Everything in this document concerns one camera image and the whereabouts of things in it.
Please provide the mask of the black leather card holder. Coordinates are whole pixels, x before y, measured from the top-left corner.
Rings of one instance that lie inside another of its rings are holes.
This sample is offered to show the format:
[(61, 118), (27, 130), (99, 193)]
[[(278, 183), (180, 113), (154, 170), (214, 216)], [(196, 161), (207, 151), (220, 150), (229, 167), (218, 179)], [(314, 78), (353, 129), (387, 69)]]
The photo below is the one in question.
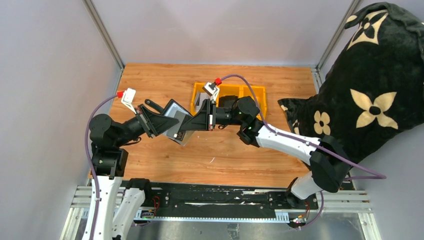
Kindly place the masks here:
[(174, 99), (169, 100), (165, 107), (161, 107), (150, 99), (146, 99), (144, 103), (159, 112), (161, 116), (166, 117), (163, 118), (165, 120), (164, 127), (161, 127), (166, 130), (159, 131), (162, 135), (182, 146), (188, 143), (193, 131), (182, 130), (182, 125), (193, 116), (184, 107)]

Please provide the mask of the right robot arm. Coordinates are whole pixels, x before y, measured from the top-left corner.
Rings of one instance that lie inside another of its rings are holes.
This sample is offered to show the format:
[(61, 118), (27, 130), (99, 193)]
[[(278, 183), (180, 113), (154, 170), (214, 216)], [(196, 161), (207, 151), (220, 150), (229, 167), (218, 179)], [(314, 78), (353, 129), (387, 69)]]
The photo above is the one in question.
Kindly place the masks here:
[(260, 109), (250, 96), (232, 99), (219, 107), (205, 99), (198, 113), (183, 121), (184, 131), (212, 131), (216, 127), (239, 126), (239, 139), (246, 145), (268, 148), (301, 160), (309, 172), (296, 177), (285, 190), (286, 204), (298, 209), (306, 199), (321, 191), (336, 193), (350, 169), (340, 158), (346, 158), (334, 137), (307, 137), (283, 131), (258, 119)]

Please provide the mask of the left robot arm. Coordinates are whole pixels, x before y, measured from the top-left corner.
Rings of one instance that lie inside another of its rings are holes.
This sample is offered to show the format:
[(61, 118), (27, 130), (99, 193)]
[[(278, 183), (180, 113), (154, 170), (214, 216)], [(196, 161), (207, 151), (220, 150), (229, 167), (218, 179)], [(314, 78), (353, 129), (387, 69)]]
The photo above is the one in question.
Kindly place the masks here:
[(116, 204), (129, 153), (123, 148), (143, 134), (156, 137), (179, 123), (139, 105), (135, 116), (119, 123), (107, 114), (92, 116), (88, 123), (92, 153), (88, 159), (94, 185), (84, 240), (125, 240), (139, 208), (160, 206), (153, 195), (150, 180), (132, 178), (125, 186), (120, 205)]

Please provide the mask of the black cards in bin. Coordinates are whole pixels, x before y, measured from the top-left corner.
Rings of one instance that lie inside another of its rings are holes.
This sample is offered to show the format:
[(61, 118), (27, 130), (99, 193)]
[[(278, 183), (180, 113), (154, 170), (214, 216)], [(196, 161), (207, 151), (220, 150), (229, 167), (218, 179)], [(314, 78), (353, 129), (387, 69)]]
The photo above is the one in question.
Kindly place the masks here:
[(231, 108), (234, 103), (238, 100), (238, 96), (236, 95), (225, 95), (225, 96), (221, 96), (218, 99), (218, 106), (220, 108)]

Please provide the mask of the yellow three-compartment bin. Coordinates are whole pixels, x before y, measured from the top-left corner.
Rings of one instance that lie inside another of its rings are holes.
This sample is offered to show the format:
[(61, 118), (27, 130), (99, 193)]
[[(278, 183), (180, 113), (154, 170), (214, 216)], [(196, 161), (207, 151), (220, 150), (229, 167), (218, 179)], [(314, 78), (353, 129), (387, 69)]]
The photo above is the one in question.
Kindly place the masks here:
[[(203, 100), (208, 96), (203, 86), (205, 82), (195, 82), (193, 87), (193, 93), (190, 102), (190, 113), (194, 116), (198, 110), (200, 109)], [(230, 108), (236, 99), (242, 97), (251, 97), (253, 99), (253, 95), (247, 85), (242, 84), (221, 84), (219, 86), (220, 91), (216, 100), (216, 105), (218, 107), (226, 107)], [(267, 115), (267, 93), (266, 88), (264, 86), (252, 85), (251, 86), (258, 104), (260, 112), (264, 117)]]

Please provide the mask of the black floral blanket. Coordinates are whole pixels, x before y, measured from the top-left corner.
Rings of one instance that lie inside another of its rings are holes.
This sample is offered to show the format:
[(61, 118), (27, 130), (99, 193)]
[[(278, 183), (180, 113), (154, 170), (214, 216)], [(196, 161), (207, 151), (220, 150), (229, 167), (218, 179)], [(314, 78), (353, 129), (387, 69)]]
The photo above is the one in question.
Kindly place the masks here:
[(318, 94), (278, 104), (292, 132), (331, 136), (359, 163), (424, 122), (424, 24), (396, 4), (377, 2), (344, 27), (355, 26)]

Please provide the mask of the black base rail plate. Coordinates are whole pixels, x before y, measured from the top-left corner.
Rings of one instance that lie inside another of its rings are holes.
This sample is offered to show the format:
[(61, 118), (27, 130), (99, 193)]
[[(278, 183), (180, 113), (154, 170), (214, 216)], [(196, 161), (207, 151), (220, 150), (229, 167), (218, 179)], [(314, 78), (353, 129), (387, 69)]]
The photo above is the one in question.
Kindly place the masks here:
[(316, 195), (290, 204), (285, 188), (152, 182), (141, 207), (156, 217), (273, 219), (276, 211), (318, 210)]

